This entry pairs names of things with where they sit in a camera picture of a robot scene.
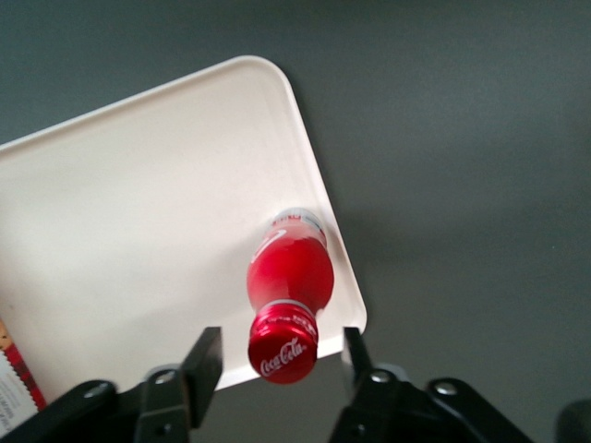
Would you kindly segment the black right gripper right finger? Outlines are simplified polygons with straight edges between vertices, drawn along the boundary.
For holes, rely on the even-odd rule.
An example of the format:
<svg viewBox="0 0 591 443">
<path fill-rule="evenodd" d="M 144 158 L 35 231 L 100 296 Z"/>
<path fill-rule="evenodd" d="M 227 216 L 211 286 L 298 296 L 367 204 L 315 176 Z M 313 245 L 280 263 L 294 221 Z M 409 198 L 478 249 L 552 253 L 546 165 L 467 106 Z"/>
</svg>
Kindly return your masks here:
<svg viewBox="0 0 591 443">
<path fill-rule="evenodd" d="M 419 389 L 373 364 L 358 328 L 344 328 L 341 359 L 351 400 L 330 442 L 529 442 L 474 388 L 436 378 Z"/>
</svg>

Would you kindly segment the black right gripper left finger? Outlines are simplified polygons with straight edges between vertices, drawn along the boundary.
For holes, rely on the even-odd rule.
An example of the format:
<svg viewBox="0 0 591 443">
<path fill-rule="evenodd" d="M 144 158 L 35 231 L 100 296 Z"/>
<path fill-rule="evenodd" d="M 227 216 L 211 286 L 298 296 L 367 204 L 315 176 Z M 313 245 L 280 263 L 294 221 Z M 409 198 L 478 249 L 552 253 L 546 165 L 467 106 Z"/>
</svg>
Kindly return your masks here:
<svg viewBox="0 0 591 443">
<path fill-rule="evenodd" d="M 208 327 L 180 365 L 152 369 L 120 392 L 115 383 L 83 382 L 3 442 L 188 442 L 210 406 L 223 372 L 219 327 Z"/>
</svg>

